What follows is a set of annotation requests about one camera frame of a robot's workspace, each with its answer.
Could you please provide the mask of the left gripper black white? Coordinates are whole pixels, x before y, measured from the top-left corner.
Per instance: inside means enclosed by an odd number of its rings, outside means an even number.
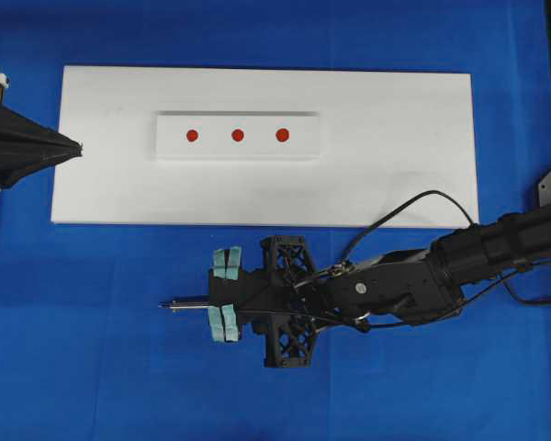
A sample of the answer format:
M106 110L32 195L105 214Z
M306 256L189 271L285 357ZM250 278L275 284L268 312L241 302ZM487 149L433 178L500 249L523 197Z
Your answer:
M0 73L0 103L9 78ZM82 155L82 145L56 130L0 104L0 141L25 141L41 145L0 145L0 187L12 187L20 179Z

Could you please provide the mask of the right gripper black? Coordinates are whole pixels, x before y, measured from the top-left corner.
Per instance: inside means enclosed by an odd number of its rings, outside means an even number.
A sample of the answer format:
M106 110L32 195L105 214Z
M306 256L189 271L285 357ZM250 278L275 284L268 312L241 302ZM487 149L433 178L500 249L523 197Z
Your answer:
M243 327L264 338L264 366L306 368L320 332L344 324L318 287L324 275L302 236L261 241L263 267L242 268L242 248L218 249L208 276L208 325L217 343L238 343Z

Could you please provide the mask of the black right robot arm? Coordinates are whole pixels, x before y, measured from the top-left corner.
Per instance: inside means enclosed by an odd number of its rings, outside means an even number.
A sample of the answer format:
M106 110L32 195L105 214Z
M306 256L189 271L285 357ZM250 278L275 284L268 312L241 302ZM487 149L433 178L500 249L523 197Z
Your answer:
M236 343L250 325L265 339L267 367L303 368L318 335L328 328L348 326L365 333L372 315L391 315L398 326L441 321L464 308L464 285L550 260L551 205L457 230L427 249L343 261L322 270L301 236L270 236L261 248L264 263L250 272L242 268L240 247L213 254L211 336L219 343Z

